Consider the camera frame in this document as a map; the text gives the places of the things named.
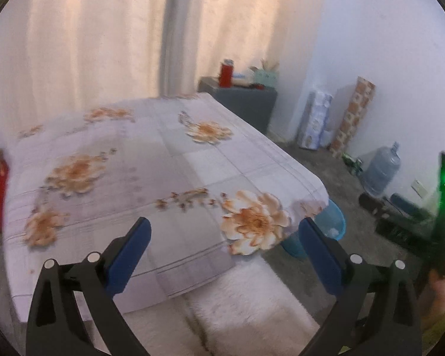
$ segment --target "red bottle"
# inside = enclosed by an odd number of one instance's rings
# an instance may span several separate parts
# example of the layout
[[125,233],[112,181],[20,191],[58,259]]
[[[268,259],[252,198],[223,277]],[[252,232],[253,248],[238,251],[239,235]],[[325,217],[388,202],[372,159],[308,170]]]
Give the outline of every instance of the red bottle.
[[221,63],[221,73],[219,74],[219,86],[229,88],[232,85],[234,62],[231,59],[224,59]]

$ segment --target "blue plastic bucket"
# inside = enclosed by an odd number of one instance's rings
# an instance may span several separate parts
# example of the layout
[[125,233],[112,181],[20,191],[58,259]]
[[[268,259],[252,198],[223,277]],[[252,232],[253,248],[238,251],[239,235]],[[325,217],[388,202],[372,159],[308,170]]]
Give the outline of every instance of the blue plastic bucket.
[[[339,241],[346,233],[346,221],[343,212],[331,199],[328,206],[314,218],[314,222],[328,238]],[[305,250],[298,236],[298,229],[290,237],[283,240],[281,245],[292,257],[306,258]]]

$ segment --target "curtain fold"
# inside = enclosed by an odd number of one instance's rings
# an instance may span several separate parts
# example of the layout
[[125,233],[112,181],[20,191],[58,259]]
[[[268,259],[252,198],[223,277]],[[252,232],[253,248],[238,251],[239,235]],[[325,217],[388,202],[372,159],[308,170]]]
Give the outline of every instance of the curtain fold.
[[278,61],[291,0],[10,0],[0,14],[0,143],[63,112],[192,93]]

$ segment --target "person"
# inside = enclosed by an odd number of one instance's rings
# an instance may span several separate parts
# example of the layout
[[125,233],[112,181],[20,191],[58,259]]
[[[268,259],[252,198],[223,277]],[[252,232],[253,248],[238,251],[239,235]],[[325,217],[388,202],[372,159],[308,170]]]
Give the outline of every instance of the person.
[[419,296],[422,350],[432,348],[445,333],[445,277],[435,269],[428,274],[428,284]]

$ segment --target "water jug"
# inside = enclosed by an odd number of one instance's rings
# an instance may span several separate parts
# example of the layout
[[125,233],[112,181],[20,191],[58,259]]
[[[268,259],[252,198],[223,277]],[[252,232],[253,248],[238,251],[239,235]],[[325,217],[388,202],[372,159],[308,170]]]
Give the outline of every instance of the water jug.
[[381,147],[369,164],[369,167],[361,176],[364,191],[372,197],[381,196],[387,185],[392,181],[401,167],[400,158],[397,155],[399,143],[392,147]]

